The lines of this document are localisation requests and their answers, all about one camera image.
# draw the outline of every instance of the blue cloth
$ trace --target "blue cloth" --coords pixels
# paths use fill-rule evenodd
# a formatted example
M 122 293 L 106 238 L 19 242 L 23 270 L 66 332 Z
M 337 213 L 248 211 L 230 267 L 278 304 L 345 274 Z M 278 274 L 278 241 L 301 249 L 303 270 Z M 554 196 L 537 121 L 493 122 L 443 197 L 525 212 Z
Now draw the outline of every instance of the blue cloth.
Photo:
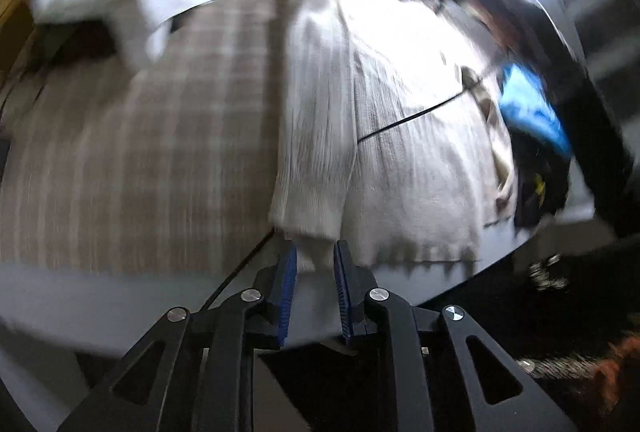
M 542 80 L 527 68 L 510 63 L 504 68 L 500 113 L 509 128 L 549 143 L 559 154 L 571 157 L 569 139 L 546 101 Z

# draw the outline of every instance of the plaid fabric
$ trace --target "plaid fabric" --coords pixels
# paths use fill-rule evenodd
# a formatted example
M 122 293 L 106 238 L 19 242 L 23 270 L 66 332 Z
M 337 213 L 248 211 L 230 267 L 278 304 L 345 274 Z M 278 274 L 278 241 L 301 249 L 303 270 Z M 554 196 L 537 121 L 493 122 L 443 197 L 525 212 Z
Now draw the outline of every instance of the plaid fabric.
M 270 228 L 280 4 L 195 8 L 133 79 L 117 56 L 50 71 L 12 127 L 0 259 L 118 273 L 233 268 Z

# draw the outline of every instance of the white sweater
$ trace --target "white sweater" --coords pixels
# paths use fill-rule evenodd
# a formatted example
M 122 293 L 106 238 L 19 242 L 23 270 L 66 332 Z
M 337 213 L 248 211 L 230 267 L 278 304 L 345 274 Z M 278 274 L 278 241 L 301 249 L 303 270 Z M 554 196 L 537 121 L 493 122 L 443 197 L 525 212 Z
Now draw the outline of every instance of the white sweater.
M 459 92 L 460 66 L 482 74 L 490 35 L 478 47 L 420 1 L 289 0 L 288 14 L 273 223 L 345 238 L 366 265 L 474 259 L 483 225 L 511 215 L 516 193 L 495 74 L 357 141 Z

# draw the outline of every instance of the metal screw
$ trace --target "metal screw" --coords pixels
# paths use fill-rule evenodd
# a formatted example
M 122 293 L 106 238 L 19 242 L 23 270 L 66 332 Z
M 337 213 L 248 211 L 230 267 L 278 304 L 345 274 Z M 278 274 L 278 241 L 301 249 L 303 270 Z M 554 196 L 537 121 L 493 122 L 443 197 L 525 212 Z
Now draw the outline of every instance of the metal screw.
M 260 300 L 262 294 L 257 289 L 245 289 L 242 291 L 240 298 L 245 302 L 256 302 Z
M 531 360 L 518 360 L 518 365 L 520 365 L 527 374 L 531 374 L 536 368 L 536 364 Z
M 444 314 L 454 322 L 462 320 L 465 317 L 465 312 L 458 306 L 445 307 Z
M 376 288 L 373 288 L 371 291 L 369 291 L 369 296 L 371 297 L 372 300 L 375 300 L 377 302 L 382 302 L 383 300 L 386 300 L 389 298 L 389 291 L 387 291 L 386 289 L 383 289 L 382 287 L 376 287 Z
M 169 309 L 166 314 L 166 319 L 170 322 L 180 322 L 187 317 L 187 311 L 183 307 L 174 307 Z

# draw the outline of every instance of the black cable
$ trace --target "black cable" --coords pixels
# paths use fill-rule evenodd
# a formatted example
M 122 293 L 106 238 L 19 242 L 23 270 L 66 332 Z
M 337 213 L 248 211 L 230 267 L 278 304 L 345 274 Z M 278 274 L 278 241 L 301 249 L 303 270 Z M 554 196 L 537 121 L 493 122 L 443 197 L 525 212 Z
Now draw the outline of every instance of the black cable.
M 262 240 L 249 252 L 249 255 L 244 257 L 241 260 L 240 264 L 238 264 L 238 266 L 236 266 L 236 268 L 229 274 L 229 276 L 222 281 L 222 284 L 220 284 L 218 288 L 213 291 L 211 296 L 207 298 L 207 301 L 200 308 L 200 311 L 204 311 L 205 309 L 209 309 L 211 307 L 211 304 L 213 304 L 213 302 L 216 301 L 216 298 L 218 298 L 222 294 L 222 291 L 224 291 L 226 287 L 231 284 L 231 281 L 238 276 L 238 273 L 241 272 L 242 269 L 246 268 L 249 262 L 251 262 L 252 259 L 256 255 L 258 255 L 258 253 L 260 253 L 260 250 L 264 248 L 264 245 L 271 240 L 271 237 L 273 237 L 275 233 L 276 229 L 272 227 L 271 230 L 264 237 L 262 237 Z
M 457 94 L 454 94 L 453 96 L 447 98 L 444 101 L 441 101 L 440 103 L 438 103 L 437 105 L 434 105 L 432 107 L 426 108 L 425 110 L 421 110 L 420 112 L 415 113 L 414 115 L 411 115 L 409 117 L 405 117 L 403 119 L 401 119 L 400 121 L 396 121 L 394 123 L 391 123 L 390 125 L 387 125 L 383 128 L 379 128 L 378 130 L 374 130 L 371 134 L 367 134 L 366 136 L 362 136 L 360 139 L 358 139 L 358 145 L 360 143 L 362 143 L 363 141 L 366 141 L 369 138 L 372 138 L 373 136 L 377 136 L 378 134 L 381 134 L 382 132 L 386 132 L 387 130 L 391 130 L 392 128 L 395 128 L 399 125 L 403 125 L 404 123 L 407 123 L 408 121 L 412 121 L 416 118 L 419 118 L 421 116 L 424 116 L 430 112 L 433 112 L 434 110 L 436 110 L 436 108 L 440 108 L 441 106 L 446 105 L 447 103 L 453 101 L 454 99 L 459 98 L 460 96 L 462 96 L 463 94 L 465 94 L 466 91 L 472 89 L 473 87 L 475 87 L 477 84 L 479 83 L 479 81 L 475 82 L 471 87 L 469 88 L 464 88 L 462 89 L 460 92 L 458 92 Z
M 377 136 L 378 134 L 382 134 L 382 132 L 386 132 L 387 130 L 391 130 L 392 128 L 395 128 L 397 126 L 400 125 L 404 125 L 404 123 L 407 123 L 409 121 L 412 121 L 416 118 L 419 118 L 421 116 L 424 116 L 430 112 L 433 112 L 434 110 L 440 108 L 441 106 L 445 106 L 447 103 L 450 103 L 451 101 L 459 98 L 460 96 L 462 96 L 463 94 L 465 94 L 465 92 L 470 91 L 471 89 L 475 88 L 476 86 L 478 86 L 480 83 L 482 83 L 482 80 L 484 78 L 486 78 L 487 76 L 489 76 L 489 74 L 491 73 L 492 70 L 494 70 L 494 68 L 497 66 L 497 63 L 491 63 L 482 73 L 482 75 L 476 79 L 476 81 L 474 81 L 471 85 L 469 86 L 464 86 L 463 84 L 463 88 L 460 92 L 458 92 L 457 94 L 454 94 L 453 96 L 447 98 L 444 101 L 441 101 L 440 103 L 426 108 L 425 110 L 420 110 L 420 112 L 417 112 L 415 114 L 412 114 L 411 116 L 402 118 L 401 120 L 398 121 L 394 121 L 393 123 L 384 126 L 383 128 L 379 128 L 377 130 L 374 130 L 372 133 L 367 134 L 366 136 L 362 136 L 360 139 L 358 139 L 358 145 L 360 143 L 362 143 L 363 141 L 366 141 L 367 139 L 372 138 L 373 136 Z
M 14 91 L 14 88 L 18 85 L 18 83 L 20 83 L 20 80 L 16 79 L 14 82 L 12 82 L 9 90 L 6 91 L 6 95 L 2 100 L 2 105 L 0 105 L 0 123 L 2 123 L 2 117 L 4 116 L 4 107 L 6 107 L 6 102 L 9 101 L 9 97 L 11 96 L 11 93 Z
M 42 94 L 42 91 L 44 90 L 44 88 L 47 86 L 47 79 L 46 77 L 42 80 L 42 83 L 40 84 L 40 88 L 38 89 L 38 91 L 36 92 L 36 97 L 33 98 L 33 103 L 31 103 L 31 106 L 29 107 L 29 110 L 26 112 L 31 112 L 31 109 L 35 106 L 36 101 L 40 99 L 40 95 Z

